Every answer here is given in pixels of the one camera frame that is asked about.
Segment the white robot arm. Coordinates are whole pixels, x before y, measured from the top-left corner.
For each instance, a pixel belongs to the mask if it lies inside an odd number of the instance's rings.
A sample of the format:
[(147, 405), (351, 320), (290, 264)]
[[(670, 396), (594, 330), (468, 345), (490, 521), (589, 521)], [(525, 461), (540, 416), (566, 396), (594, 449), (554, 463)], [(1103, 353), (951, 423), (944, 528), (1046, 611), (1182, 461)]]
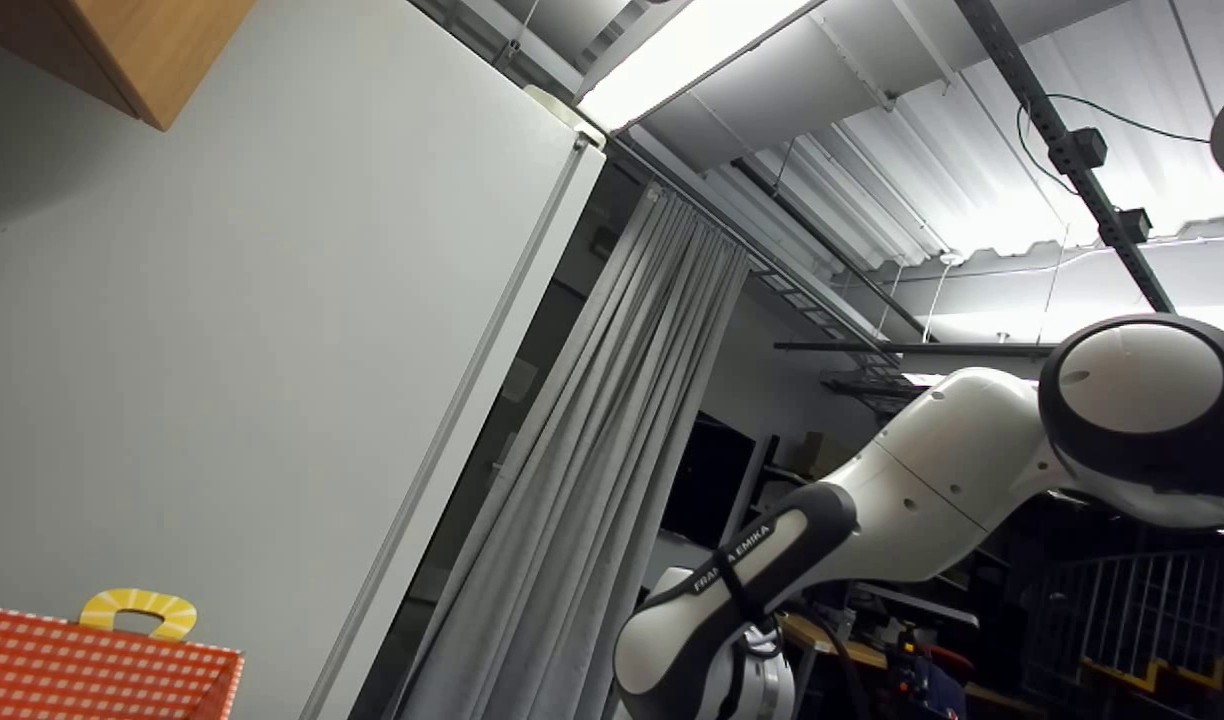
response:
[(787, 491), (615, 636), (633, 720), (761, 720), (793, 700), (766, 614), (813, 585), (927, 581), (1045, 491), (1155, 528), (1224, 528), (1224, 327), (1111, 315), (1032, 380), (958, 368)]

